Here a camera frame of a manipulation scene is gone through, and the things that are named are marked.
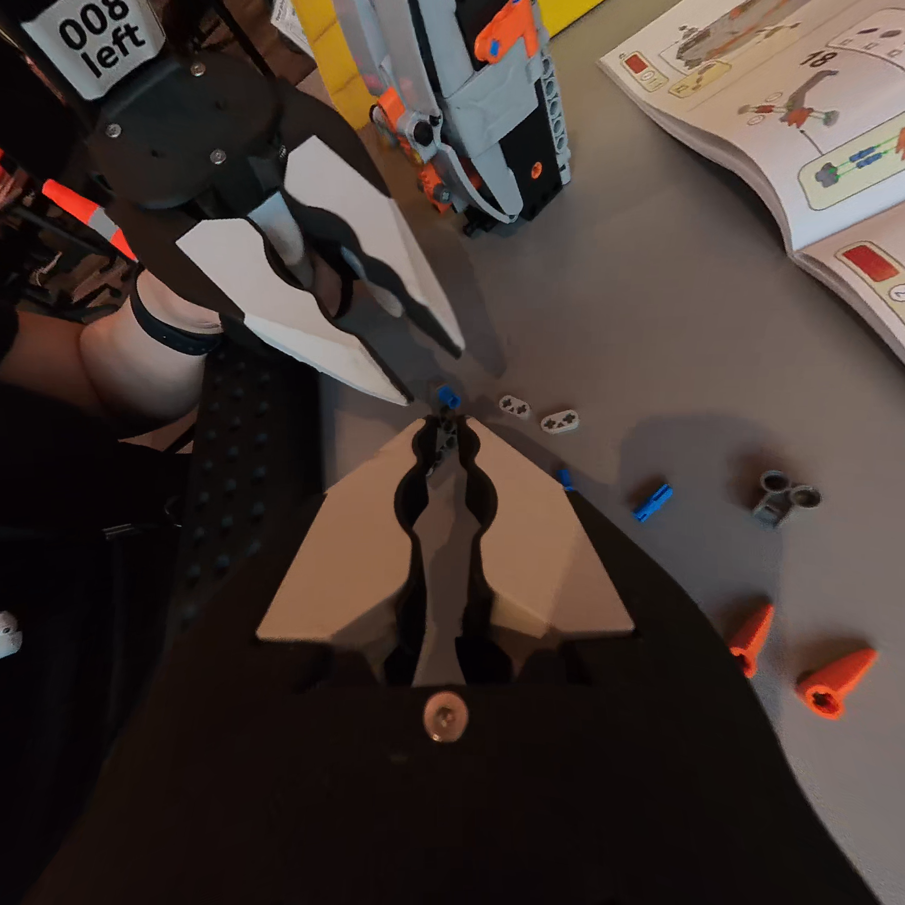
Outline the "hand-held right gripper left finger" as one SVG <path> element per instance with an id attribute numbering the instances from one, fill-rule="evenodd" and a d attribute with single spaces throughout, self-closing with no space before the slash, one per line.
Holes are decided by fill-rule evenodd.
<path id="1" fill-rule="evenodd" d="M 411 685 L 426 628 L 413 528 L 428 504 L 437 417 L 418 418 L 325 493 L 263 620 L 260 642 L 356 650 L 388 685 Z"/>

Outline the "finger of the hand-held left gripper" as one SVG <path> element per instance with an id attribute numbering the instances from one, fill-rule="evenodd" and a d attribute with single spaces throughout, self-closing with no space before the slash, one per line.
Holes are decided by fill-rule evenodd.
<path id="1" fill-rule="evenodd" d="M 176 246 L 265 343 L 364 394 L 401 406 L 413 402 L 361 338 L 337 326 L 314 294 L 278 274 L 265 236 L 251 221 L 200 221 Z"/>
<path id="2" fill-rule="evenodd" d="M 335 244 L 394 316 L 407 317 L 450 356 L 462 356 L 465 339 L 444 288 L 356 134 L 302 141 L 288 153 L 283 191 L 303 230 Z"/>

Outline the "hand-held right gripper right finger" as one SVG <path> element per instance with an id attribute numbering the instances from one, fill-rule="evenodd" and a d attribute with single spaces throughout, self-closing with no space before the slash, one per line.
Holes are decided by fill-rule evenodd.
<path id="1" fill-rule="evenodd" d="M 456 656 L 467 683 L 509 683 L 528 642 L 625 639 L 635 623 L 570 492 L 472 416 L 457 419 L 477 521 Z"/>

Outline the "grey orange brick robot model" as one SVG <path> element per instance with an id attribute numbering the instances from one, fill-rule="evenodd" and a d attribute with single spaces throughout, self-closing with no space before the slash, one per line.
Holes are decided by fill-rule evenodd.
<path id="1" fill-rule="evenodd" d="M 534 1 L 336 2 L 369 119 L 467 236 L 531 221 L 569 182 L 549 33 Z"/>

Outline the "grey angled beam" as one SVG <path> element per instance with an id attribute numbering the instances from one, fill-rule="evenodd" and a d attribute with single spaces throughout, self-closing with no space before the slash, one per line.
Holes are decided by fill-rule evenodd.
<path id="1" fill-rule="evenodd" d="M 429 389 L 437 418 L 437 432 L 435 458 L 427 471 L 428 477 L 458 448 L 457 416 L 461 407 L 461 398 L 447 382 L 434 381 Z"/>

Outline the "dark grey tube connector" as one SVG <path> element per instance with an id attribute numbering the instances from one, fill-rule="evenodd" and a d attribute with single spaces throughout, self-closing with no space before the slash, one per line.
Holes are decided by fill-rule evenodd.
<path id="1" fill-rule="evenodd" d="M 795 484 L 777 469 L 760 475 L 761 495 L 751 510 L 755 521 L 767 528 L 778 529 L 795 512 L 814 510 L 823 501 L 822 493 L 812 485 Z"/>

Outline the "person's left forearm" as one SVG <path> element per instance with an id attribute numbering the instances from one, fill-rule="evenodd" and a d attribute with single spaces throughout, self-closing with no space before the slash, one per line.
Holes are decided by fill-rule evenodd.
<path id="1" fill-rule="evenodd" d="M 120 439 L 193 411 L 206 358 L 153 341 L 129 300 L 88 324 L 2 306 L 2 385 L 66 403 L 105 422 Z"/>

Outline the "grey desk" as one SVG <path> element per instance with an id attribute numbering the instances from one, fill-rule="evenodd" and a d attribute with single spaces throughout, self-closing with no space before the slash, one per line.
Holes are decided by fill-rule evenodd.
<path id="1" fill-rule="evenodd" d="M 753 681 L 812 804 L 883 903 L 903 903 L 903 368 L 786 258 L 744 182 L 673 140 L 596 65 L 668 8 L 607 2 L 551 43 L 572 180 L 536 220 L 467 238 L 413 171 L 362 130 L 452 302 L 453 360 L 369 302 L 352 321 L 416 394 L 400 408 L 325 381 L 327 483 L 424 413 L 450 380 L 465 410 L 584 497 L 683 586 L 722 636 L 776 605 Z M 511 394 L 529 420 L 500 410 Z M 540 420 L 574 409 L 551 436 Z M 823 501 L 778 529 L 760 475 Z M 662 483 L 645 523 L 632 510 Z M 839 719 L 796 696 L 811 673 L 878 657 Z"/>

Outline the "black wristband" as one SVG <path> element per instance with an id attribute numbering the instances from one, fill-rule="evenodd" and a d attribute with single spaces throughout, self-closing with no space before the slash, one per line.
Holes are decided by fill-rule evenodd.
<path id="1" fill-rule="evenodd" d="M 181 355 L 200 357 L 214 351 L 221 343 L 222 331 L 196 332 L 162 320 L 149 308 L 150 301 L 184 302 L 147 269 L 135 276 L 130 287 L 130 311 L 140 329 L 156 343 Z"/>

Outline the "black perforated chair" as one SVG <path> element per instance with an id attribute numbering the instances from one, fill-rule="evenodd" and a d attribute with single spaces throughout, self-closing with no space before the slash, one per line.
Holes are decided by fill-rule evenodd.
<path id="1" fill-rule="evenodd" d="M 183 508 L 172 615 L 188 627 L 257 559 L 294 505 L 324 488 L 321 381 L 267 346 L 208 356 Z"/>

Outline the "orange reflective strip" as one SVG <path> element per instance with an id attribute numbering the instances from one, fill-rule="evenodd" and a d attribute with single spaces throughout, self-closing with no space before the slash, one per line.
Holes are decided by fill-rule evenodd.
<path id="1" fill-rule="evenodd" d="M 99 234 L 126 259 L 133 263 L 139 261 L 122 229 L 102 206 L 52 179 L 43 182 L 41 192 L 62 211 Z"/>

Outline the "yellow plastic bin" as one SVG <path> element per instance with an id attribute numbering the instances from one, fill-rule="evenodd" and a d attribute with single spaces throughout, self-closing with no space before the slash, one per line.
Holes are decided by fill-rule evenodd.
<path id="1" fill-rule="evenodd" d="M 538 4 L 544 26 L 553 37 L 601 2 L 539 1 Z M 291 5 L 313 53 L 330 103 L 354 130 L 364 129 L 373 98 L 358 74 L 338 23 L 334 2 L 292 1 Z"/>

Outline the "orange cone brick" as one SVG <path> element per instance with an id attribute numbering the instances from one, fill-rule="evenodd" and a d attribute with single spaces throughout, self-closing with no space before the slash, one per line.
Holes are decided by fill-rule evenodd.
<path id="1" fill-rule="evenodd" d="M 775 606 L 772 603 L 760 604 L 728 642 L 730 654 L 749 680 L 757 674 L 758 657 L 768 639 L 774 615 Z"/>
<path id="2" fill-rule="evenodd" d="M 796 686 L 796 696 L 817 716 L 839 719 L 848 695 L 876 662 L 878 653 L 864 648 L 848 653 L 811 673 Z"/>

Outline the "person's black shirt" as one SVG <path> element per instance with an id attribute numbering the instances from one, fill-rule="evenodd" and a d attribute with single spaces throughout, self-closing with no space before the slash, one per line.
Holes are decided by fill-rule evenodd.
<path id="1" fill-rule="evenodd" d="M 91 797 L 163 649 L 191 456 L 2 386 L 2 903 Z"/>

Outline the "open white instruction booklet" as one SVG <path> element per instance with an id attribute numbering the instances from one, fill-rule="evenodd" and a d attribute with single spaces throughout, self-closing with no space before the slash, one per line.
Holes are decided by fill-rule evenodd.
<path id="1" fill-rule="evenodd" d="M 598 66 L 904 359 L 904 3 L 680 2 Z"/>

